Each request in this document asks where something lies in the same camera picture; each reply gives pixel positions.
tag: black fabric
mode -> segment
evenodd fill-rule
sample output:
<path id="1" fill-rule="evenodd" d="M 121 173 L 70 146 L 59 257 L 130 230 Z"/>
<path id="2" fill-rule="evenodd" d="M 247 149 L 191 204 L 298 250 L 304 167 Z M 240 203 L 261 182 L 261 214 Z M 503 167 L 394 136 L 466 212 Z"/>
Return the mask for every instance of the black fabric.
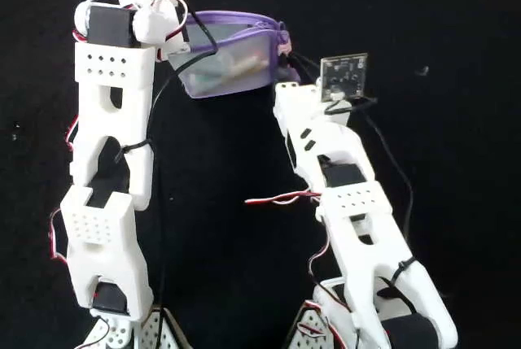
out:
<path id="1" fill-rule="evenodd" d="M 77 113 L 74 7 L 81 0 L 0 0 L 0 347 L 70 348 L 92 319 L 68 270 L 49 260 L 49 212 L 70 183 L 63 142 Z M 370 112 L 411 178 L 411 246 L 458 325 L 461 347 L 517 338 L 519 0 L 189 0 L 195 9 L 284 20 L 303 55 L 368 52 Z M 156 84 L 169 73 L 159 66 Z M 324 241 L 311 203 L 242 201 L 304 186 L 259 89 L 194 101 L 173 85 L 153 135 L 161 151 L 170 307 L 195 348 L 282 345 L 312 294 L 306 261 Z M 399 224 L 407 193 L 378 138 L 359 132 Z M 157 287 L 154 207 L 136 215 Z M 331 258 L 317 264 L 329 277 Z"/>

